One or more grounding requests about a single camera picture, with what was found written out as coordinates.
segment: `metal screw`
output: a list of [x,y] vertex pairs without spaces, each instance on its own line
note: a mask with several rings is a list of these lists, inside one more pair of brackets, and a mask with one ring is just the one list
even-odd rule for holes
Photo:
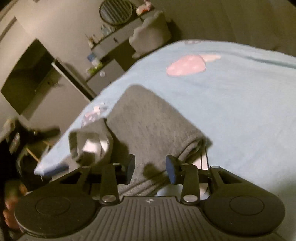
[[183,197],[183,200],[184,200],[185,202],[195,202],[195,201],[198,200],[198,198],[197,198],[197,196],[195,196],[195,195],[185,195],[185,196]]
[[116,200],[116,197],[114,195],[105,195],[102,197],[102,200],[104,202],[114,202]]

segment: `circular cover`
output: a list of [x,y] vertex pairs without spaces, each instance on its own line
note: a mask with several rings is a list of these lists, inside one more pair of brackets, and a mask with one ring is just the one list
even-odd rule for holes
[[105,0],[100,6],[100,16],[110,25],[128,22],[133,15],[133,5],[126,0]]
[[62,237],[85,227],[96,211],[94,200],[75,185],[53,185],[23,197],[15,217],[25,232],[42,237]]
[[226,184],[204,204],[208,219],[220,229],[235,235],[264,235],[283,221],[285,208],[275,195],[244,184]]

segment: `blue blanket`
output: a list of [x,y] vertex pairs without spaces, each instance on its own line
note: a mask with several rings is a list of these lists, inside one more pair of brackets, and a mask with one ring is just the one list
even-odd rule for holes
[[210,138],[210,165],[278,195],[286,207],[278,233],[296,240],[296,58],[229,42],[166,46],[86,106],[35,173],[67,157],[69,131],[99,103],[107,105],[106,116],[131,84],[155,92]]

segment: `light blue bedsheet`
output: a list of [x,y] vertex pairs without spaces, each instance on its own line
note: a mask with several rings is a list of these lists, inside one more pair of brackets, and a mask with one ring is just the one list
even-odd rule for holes
[[[186,75],[192,71],[199,73]],[[87,112],[104,102],[107,115],[132,84],[155,92],[210,138],[210,165],[278,195],[286,206],[278,233],[296,240],[296,58],[229,42],[180,41],[164,47],[104,89],[36,173],[70,154],[69,131],[81,126]]]

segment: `beige chair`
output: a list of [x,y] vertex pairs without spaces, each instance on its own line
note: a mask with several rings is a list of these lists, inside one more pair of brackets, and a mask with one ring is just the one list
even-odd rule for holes
[[133,58],[139,58],[164,46],[171,37],[164,13],[156,12],[153,17],[145,19],[142,26],[135,28],[133,36],[129,38],[130,45],[136,51]]

